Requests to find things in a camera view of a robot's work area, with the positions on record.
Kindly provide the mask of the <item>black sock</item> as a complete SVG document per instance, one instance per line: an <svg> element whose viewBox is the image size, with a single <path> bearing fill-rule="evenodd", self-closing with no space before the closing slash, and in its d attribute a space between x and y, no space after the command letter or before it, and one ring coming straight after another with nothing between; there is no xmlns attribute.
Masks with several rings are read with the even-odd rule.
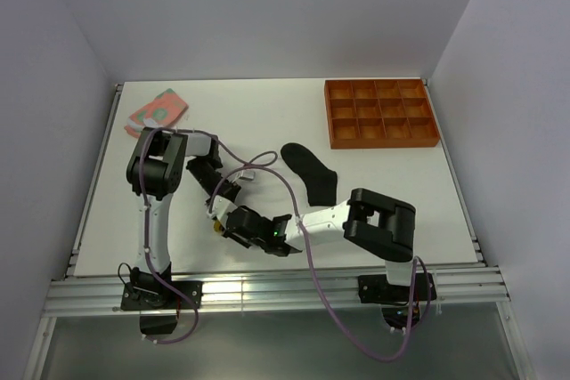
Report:
<svg viewBox="0 0 570 380"><path fill-rule="evenodd" d="M305 185L309 206L337 204L338 174L325 166L307 147L289 142L280 150L281 158Z"/></svg>

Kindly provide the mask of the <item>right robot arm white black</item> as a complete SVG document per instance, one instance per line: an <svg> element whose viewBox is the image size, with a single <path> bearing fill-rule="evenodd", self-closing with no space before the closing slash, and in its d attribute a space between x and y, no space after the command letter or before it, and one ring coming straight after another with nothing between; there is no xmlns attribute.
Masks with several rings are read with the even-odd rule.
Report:
<svg viewBox="0 0 570 380"><path fill-rule="evenodd" d="M414 206L362 188L336 206L299 216L269 219L221 196L214 197L208 213L222 236L269 255L287 257L307 246L350 242L385 262L386 290L397 300L417 286L411 273L415 215Z"/></svg>

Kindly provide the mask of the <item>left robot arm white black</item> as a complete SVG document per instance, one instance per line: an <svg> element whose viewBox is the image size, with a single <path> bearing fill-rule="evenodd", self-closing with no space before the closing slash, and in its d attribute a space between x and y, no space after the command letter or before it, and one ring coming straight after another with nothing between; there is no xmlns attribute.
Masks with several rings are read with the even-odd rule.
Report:
<svg viewBox="0 0 570 380"><path fill-rule="evenodd" d="M126 179L138 197L141 226L134 275L160 276L142 286L142 299L153 308L170 304L174 287L168 281L169 209L183 171L188 170L208 195L208 216L225 223L236 208L240 186L222 177L221 142L211 133L179 133L166 128L143 128L127 164Z"/></svg>

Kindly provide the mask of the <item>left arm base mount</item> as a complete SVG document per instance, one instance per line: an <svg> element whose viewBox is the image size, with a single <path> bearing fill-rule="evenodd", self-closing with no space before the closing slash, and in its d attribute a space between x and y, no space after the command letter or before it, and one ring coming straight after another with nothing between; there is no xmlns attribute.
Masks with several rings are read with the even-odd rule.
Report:
<svg viewBox="0 0 570 380"><path fill-rule="evenodd" d="M203 283L197 280L173 282L170 267L159 277L156 279L151 273L121 263L118 278L123 284L123 293L119 309L140 312L139 329L143 339L156 344L179 343L197 329ZM194 321L185 334L173 338L182 309L192 310Z"/></svg>

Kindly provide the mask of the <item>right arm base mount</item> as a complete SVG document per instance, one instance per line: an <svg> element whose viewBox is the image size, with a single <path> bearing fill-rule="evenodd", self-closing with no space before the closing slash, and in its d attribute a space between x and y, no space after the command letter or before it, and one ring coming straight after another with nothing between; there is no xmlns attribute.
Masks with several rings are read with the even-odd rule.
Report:
<svg viewBox="0 0 570 380"><path fill-rule="evenodd" d="M431 273L417 273L412 301L410 288L391 285L386 274L361 275L357 278L358 296L362 304L376 304L389 328L403 332L411 313L411 327L418 325L437 298L436 284Z"/></svg>

